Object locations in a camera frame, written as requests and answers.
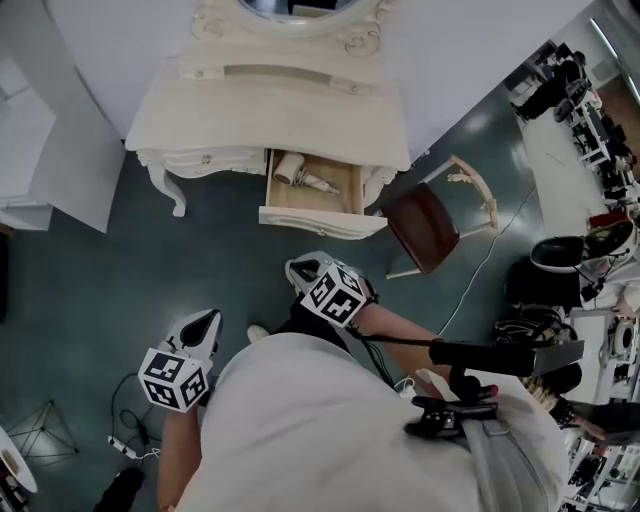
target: white vanity table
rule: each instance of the white vanity table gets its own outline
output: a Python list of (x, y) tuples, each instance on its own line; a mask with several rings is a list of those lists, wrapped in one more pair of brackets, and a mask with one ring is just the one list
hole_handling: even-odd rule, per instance
[[(378, 53), (391, 2), (351, 0), (303, 18), (258, 12), (244, 1), (197, 8), (195, 39), (158, 73), (127, 148), (175, 201), (177, 217), (186, 199), (171, 174), (231, 170), (267, 176), (260, 223), (344, 239), (375, 233), (386, 219), (364, 208), (411, 164), (399, 94), (384, 80)], [(305, 168), (336, 183), (341, 195), (273, 180), (287, 150), (305, 155)]]

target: power plug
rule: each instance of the power plug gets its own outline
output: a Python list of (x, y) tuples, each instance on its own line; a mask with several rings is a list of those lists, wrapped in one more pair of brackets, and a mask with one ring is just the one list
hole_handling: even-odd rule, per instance
[(122, 455), (126, 455), (127, 457), (133, 460), (136, 460), (138, 458), (138, 454), (136, 452), (134, 452), (128, 446), (125, 446), (125, 444), (122, 441), (116, 439), (115, 437), (109, 436), (107, 437), (107, 441), (111, 446), (113, 446), (116, 450), (122, 453)]

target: person in black clothing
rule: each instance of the person in black clothing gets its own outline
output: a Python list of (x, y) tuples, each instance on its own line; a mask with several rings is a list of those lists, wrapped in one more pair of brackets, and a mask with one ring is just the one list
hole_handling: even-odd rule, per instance
[(535, 119), (544, 114), (548, 109), (554, 108), (564, 98), (567, 97), (566, 87), (574, 80), (584, 78), (584, 66), (587, 59), (581, 52), (575, 52), (572, 60), (565, 60), (554, 69), (551, 80), (543, 83), (533, 96), (522, 106), (513, 106), (516, 114), (525, 121)]

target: mirror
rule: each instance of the mirror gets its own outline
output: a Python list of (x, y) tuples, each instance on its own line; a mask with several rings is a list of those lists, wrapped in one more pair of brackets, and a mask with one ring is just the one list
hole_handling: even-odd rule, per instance
[(239, 0), (250, 11), (280, 23), (324, 18), (359, 0)]

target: chair seat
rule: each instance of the chair seat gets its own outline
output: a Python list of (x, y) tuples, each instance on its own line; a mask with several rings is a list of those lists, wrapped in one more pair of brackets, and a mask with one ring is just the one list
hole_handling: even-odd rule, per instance
[(423, 274), (433, 272), (460, 241), (446, 208), (426, 183), (382, 206), (389, 227)]

